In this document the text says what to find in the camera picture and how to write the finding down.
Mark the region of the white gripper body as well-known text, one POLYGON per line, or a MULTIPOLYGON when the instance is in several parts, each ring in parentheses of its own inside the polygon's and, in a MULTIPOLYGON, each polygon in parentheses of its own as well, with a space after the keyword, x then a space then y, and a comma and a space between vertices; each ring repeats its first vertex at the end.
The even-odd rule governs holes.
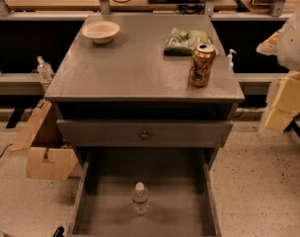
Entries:
POLYGON ((295 117, 300 112, 300 72, 289 72, 281 82, 272 108, 295 117))

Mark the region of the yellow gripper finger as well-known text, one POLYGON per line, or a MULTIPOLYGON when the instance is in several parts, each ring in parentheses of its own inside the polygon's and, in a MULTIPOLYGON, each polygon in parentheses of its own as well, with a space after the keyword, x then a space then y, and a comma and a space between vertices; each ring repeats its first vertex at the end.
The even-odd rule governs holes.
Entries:
POLYGON ((291 113, 282 110, 270 110, 264 122, 264 126, 272 131, 283 132, 292 120, 293 117, 291 113))
POLYGON ((256 49, 256 52, 263 55, 277 55, 279 34, 280 31, 276 31, 268 39, 260 43, 256 49))

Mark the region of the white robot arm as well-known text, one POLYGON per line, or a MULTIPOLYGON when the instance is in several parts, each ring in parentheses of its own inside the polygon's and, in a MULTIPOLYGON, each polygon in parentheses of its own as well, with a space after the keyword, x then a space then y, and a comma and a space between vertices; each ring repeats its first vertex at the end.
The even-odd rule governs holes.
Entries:
POLYGON ((280 30, 258 45, 257 52, 275 55, 278 64, 289 70, 270 84, 262 120, 265 128, 282 132, 300 113, 300 6, 280 30))

